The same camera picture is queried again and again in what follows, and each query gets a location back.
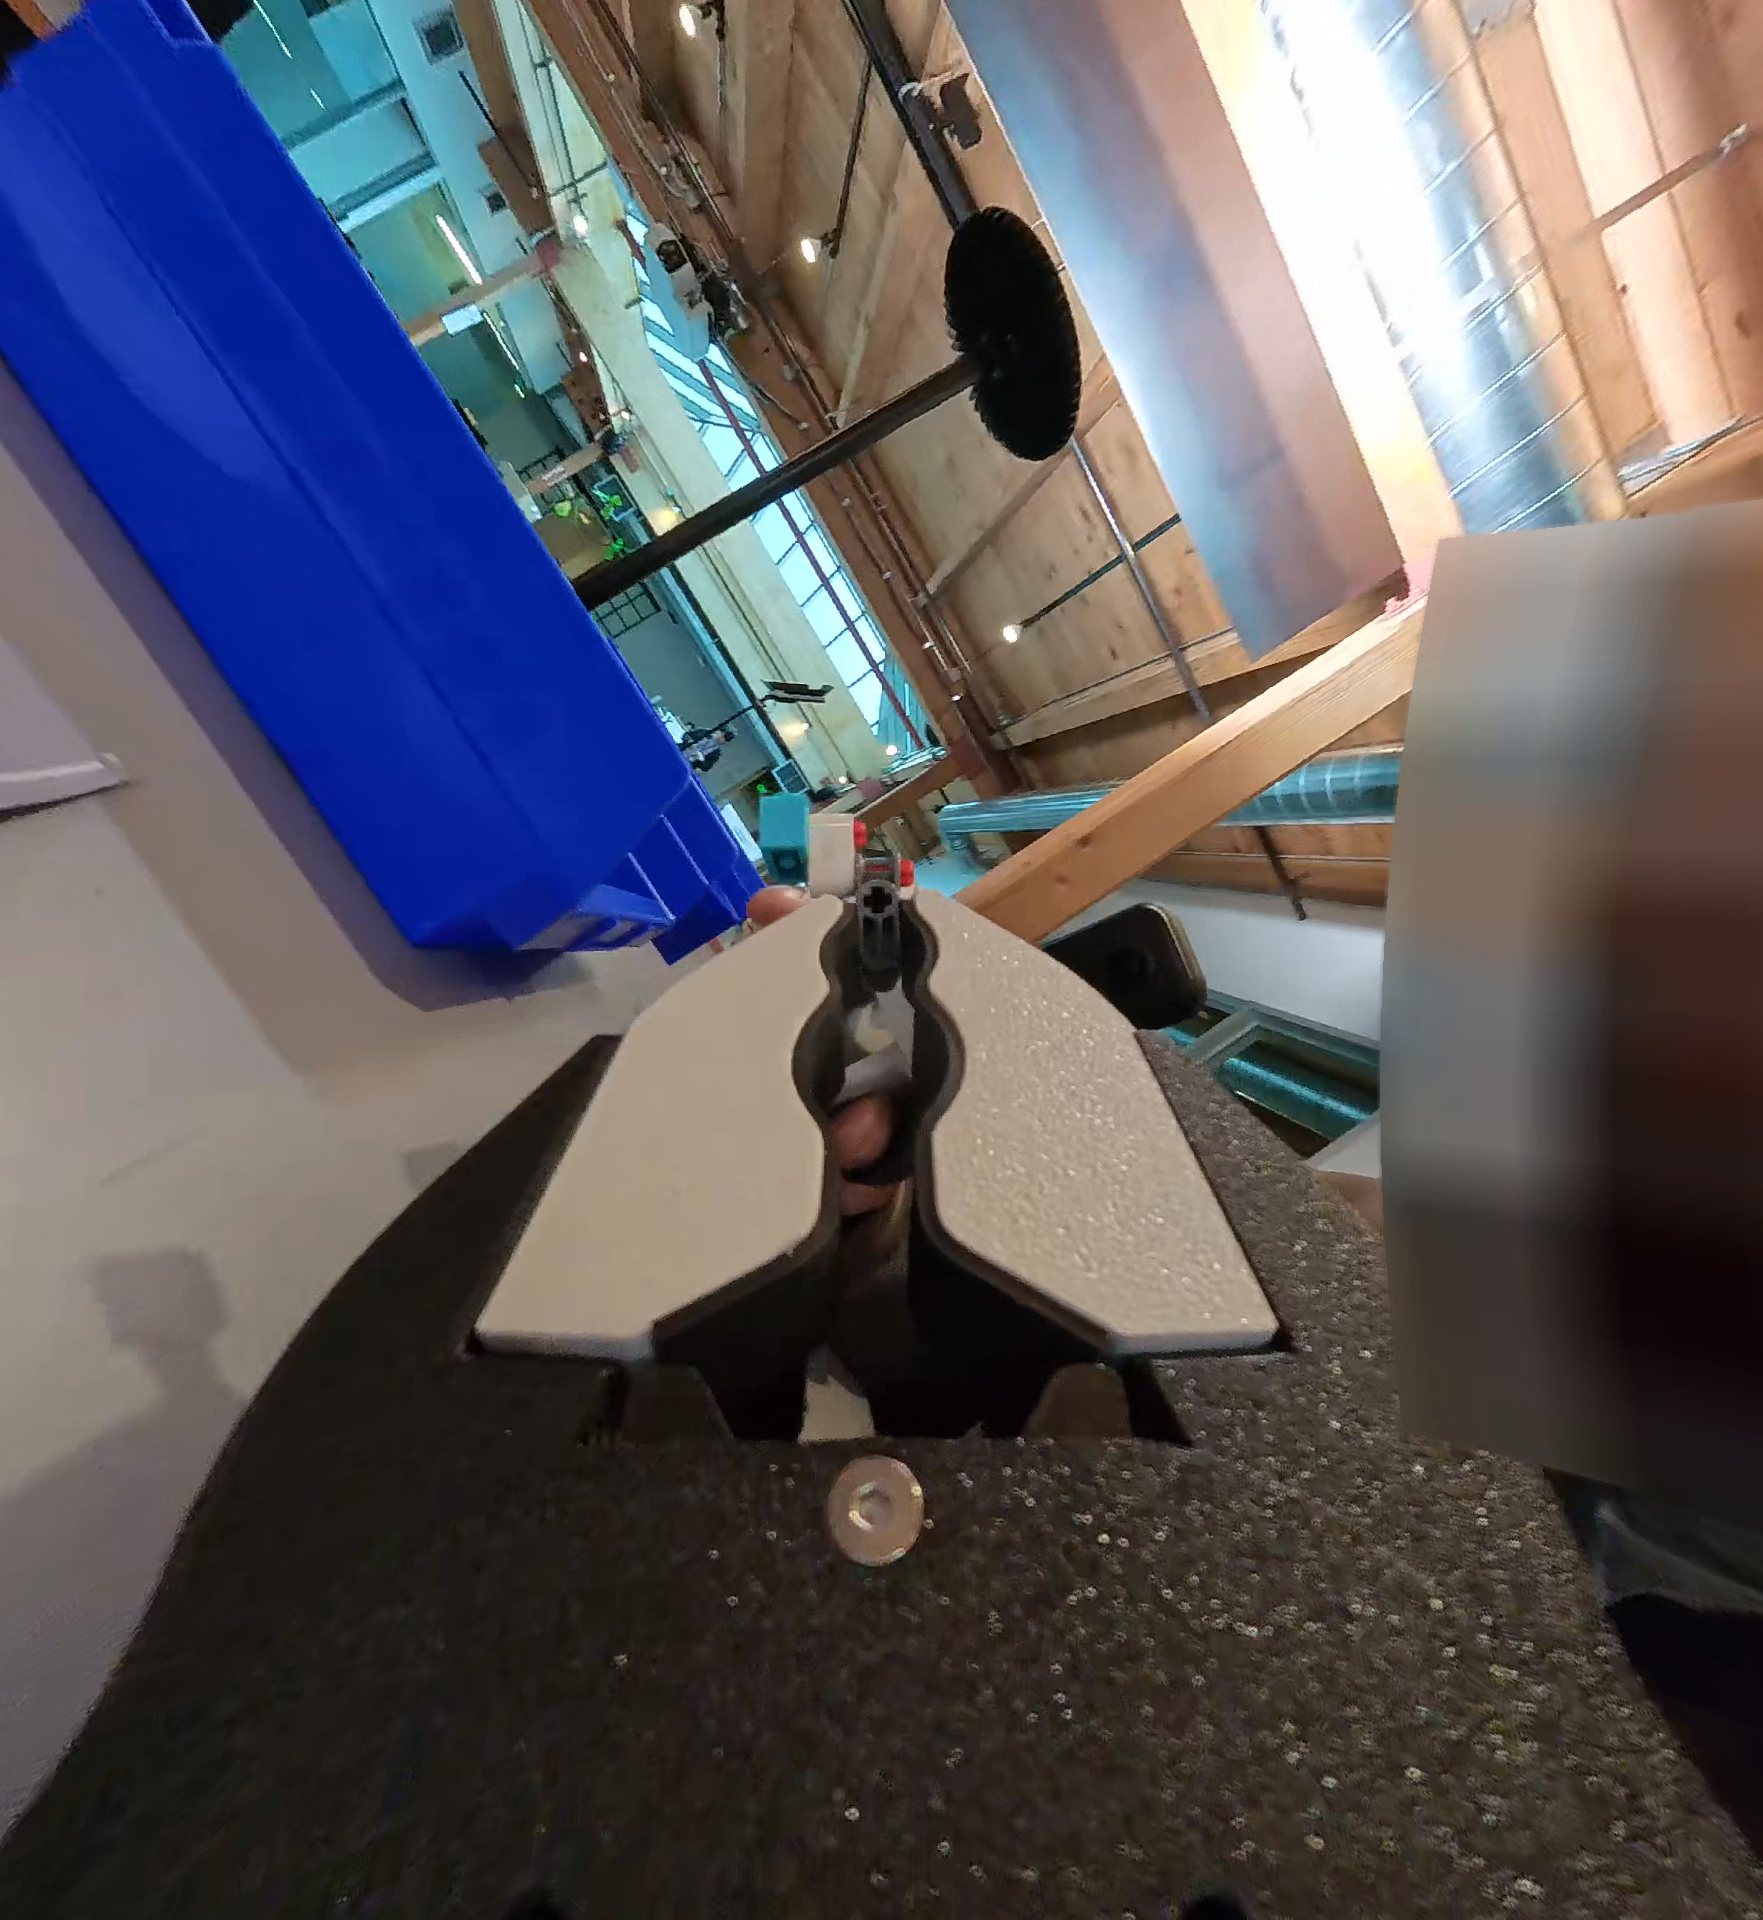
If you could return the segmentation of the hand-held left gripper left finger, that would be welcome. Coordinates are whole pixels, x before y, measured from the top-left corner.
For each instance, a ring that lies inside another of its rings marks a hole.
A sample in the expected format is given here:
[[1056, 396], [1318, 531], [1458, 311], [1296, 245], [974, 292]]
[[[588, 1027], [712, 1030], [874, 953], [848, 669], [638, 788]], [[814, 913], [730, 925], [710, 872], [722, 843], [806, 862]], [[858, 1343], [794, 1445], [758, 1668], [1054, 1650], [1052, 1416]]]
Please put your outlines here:
[[660, 1358], [840, 1216], [810, 1025], [838, 1024], [814, 898], [680, 977], [632, 1021], [476, 1322], [488, 1352]]

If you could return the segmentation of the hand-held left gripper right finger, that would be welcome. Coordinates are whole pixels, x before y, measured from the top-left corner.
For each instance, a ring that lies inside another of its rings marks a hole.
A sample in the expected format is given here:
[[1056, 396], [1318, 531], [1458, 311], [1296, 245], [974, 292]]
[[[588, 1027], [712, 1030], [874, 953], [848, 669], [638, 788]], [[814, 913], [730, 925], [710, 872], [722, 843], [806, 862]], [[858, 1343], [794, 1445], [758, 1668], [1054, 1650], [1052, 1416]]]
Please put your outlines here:
[[916, 1174], [936, 1244], [1104, 1356], [1270, 1347], [1278, 1315], [1130, 1020], [960, 899], [914, 910], [946, 1051]]

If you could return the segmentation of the small toy brick assembly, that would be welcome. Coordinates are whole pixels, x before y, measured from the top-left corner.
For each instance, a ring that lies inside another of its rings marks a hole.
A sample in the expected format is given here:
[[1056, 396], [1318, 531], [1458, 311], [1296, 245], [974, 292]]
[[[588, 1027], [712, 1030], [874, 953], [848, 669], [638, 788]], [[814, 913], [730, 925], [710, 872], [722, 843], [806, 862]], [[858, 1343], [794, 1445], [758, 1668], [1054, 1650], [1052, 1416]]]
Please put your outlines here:
[[906, 905], [918, 872], [854, 812], [814, 810], [800, 792], [776, 792], [758, 812], [762, 872], [774, 886], [834, 899], [852, 912], [852, 958], [870, 994], [898, 987], [906, 959]]

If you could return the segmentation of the person's right hand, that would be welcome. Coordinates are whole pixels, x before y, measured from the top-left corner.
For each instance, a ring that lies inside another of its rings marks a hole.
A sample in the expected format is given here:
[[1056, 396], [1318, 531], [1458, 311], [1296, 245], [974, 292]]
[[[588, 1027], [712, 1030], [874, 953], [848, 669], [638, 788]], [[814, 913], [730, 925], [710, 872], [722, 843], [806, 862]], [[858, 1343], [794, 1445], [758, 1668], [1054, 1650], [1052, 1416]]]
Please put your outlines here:
[[852, 1082], [830, 1112], [828, 1140], [840, 1170], [844, 1223], [900, 1210], [912, 1196], [912, 1178], [896, 1168], [896, 1095], [906, 1086], [900, 1069], [878, 1054], [852, 1067]]

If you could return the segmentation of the wooden beam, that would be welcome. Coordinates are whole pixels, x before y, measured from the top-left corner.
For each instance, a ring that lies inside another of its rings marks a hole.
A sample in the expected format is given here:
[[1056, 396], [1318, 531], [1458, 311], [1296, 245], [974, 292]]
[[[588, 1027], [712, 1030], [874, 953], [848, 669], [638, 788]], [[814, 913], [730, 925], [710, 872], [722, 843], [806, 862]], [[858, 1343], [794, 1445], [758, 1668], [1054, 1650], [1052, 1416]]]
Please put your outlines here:
[[1122, 781], [1108, 801], [968, 884], [960, 899], [1020, 940], [1054, 936], [1202, 833], [1192, 804], [1200, 813], [1238, 804], [1410, 694], [1426, 612], [1428, 597], [1416, 597], [1316, 654]]

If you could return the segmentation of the blue plastic bin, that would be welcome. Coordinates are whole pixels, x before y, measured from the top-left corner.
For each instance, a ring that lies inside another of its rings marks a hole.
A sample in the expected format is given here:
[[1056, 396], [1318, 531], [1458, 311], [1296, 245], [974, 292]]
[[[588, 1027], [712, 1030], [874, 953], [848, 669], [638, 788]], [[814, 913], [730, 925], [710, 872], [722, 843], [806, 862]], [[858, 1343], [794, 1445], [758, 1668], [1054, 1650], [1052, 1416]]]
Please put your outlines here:
[[0, 84], [0, 357], [414, 946], [668, 927], [680, 757], [184, 3]]
[[654, 949], [678, 963], [748, 920], [760, 873], [742, 840], [698, 778], [688, 778], [632, 848], [668, 924]]

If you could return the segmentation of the black floor lamp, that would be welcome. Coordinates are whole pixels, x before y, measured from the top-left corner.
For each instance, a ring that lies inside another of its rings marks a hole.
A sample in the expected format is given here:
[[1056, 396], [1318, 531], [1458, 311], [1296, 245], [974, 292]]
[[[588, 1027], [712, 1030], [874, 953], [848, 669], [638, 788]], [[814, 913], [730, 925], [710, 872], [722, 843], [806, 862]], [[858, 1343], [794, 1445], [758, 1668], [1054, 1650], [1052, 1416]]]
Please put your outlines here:
[[664, 535], [590, 567], [574, 580], [582, 605], [620, 597], [962, 396], [1016, 460], [1060, 456], [1078, 430], [1084, 362], [1070, 298], [1038, 229], [998, 204], [972, 211], [950, 237], [942, 296], [956, 350], [948, 366]]

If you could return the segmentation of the slim silver air duct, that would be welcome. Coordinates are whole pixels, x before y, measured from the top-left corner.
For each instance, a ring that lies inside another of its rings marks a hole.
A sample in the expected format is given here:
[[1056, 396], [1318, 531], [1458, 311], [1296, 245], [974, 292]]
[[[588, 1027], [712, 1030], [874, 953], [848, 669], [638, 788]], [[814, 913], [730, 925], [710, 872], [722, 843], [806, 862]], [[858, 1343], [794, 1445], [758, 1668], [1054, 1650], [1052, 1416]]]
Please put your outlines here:
[[[1402, 743], [1332, 749], [1244, 793], [1212, 813], [1190, 806], [1194, 827], [1342, 827], [1392, 823], [1398, 810], [1406, 749]], [[988, 800], [956, 800], [942, 808], [940, 830], [950, 841], [984, 836], [1046, 833], [1090, 808], [1106, 804], [1120, 783], [1028, 788]]]

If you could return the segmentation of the large silver air duct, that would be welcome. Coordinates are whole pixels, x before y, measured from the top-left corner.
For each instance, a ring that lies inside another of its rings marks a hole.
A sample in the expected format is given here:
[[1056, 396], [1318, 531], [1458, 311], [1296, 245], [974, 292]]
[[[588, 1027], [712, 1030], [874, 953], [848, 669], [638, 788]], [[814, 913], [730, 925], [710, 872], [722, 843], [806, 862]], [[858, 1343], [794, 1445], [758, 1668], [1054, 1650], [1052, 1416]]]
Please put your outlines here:
[[1466, 534], [1763, 499], [1763, 2], [1262, 12]]

